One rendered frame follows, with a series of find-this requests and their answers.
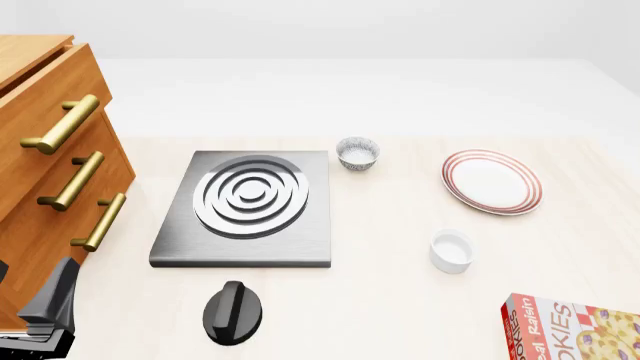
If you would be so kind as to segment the wooden drawer, slightly open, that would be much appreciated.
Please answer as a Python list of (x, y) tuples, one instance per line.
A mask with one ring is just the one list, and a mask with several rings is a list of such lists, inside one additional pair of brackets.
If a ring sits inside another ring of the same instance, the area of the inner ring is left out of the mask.
[(45, 173), (80, 137), (82, 128), (53, 155), (23, 148), (23, 138), (44, 137), (67, 113), (65, 101), (95, 95), (101, 106), (111, 100), (88, 44), (67, 47), (24, 83), (0, 98), (0, 221), (11, 212)]

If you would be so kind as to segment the round black stove knob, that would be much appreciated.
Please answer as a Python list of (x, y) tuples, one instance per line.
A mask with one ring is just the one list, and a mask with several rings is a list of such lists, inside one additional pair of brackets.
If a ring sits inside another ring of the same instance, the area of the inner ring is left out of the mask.
[(208, 337), (222, 346), (247, 341), (259, 329), (263, 308), (259, 296), (241, 281), (227, 281), (207, 302), (203, 327)]

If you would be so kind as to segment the small patterned black bowl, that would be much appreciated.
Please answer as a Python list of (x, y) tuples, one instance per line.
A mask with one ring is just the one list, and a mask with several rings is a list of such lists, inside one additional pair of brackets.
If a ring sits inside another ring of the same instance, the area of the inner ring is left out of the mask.
[(364, 171), (376, 163), (380, 148), (368, 138), (347, 137), (337, 143), (336, 154), (340, 164), (347, 170)]

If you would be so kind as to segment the red cookies box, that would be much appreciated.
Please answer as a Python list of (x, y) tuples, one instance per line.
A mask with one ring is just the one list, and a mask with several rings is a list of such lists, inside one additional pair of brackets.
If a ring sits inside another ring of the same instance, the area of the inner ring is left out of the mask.
[(640, 360), (640, 314), (512, 293), (501, 316), (510, 360)]

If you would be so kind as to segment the flat stove plate with rings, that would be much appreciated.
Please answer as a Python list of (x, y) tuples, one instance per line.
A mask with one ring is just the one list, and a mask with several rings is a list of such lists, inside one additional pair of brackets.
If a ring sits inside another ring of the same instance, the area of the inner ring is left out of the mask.
[(197, 151), (149, 254), (155, 268), (331, 266), (325, 151)]

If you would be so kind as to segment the white plate with red rings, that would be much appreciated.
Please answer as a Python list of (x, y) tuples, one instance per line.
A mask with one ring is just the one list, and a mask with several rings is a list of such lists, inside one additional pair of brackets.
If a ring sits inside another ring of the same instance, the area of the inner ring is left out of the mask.
[(487, 149), (467, 149), (449, 155), (440, 177), (458, 200), (494, 215), (524, 215), (543, 200), (541, 179), (510, 155)]

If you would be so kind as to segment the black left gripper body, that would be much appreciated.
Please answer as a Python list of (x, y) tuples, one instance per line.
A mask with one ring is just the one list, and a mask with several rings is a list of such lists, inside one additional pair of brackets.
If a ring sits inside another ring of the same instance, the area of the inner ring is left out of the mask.
[(75, 340), (75, 326), (28, 324), (25, 331), (0, 331), (0, 359), (64, 359)]

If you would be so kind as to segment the wooden cabinet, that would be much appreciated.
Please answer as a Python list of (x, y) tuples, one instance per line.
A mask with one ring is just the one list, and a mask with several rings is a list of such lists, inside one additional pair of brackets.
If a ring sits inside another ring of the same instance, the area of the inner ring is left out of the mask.
[[(0, 98), (75, 45), (80, 44), (69, 35), (0, 35)], [(106, 105), (99, 104), (79, 128), (85, 131), (96, 114), (106, 113)]]

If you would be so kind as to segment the white ramekin bowl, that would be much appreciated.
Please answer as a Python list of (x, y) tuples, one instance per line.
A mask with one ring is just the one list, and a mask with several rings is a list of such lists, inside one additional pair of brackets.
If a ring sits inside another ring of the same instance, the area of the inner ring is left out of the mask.
[(429, 259), (441, 272), (461, 274), (474, 261), (474, 246), (465, 233), (455, 229), (442, 229), (431, 239)]

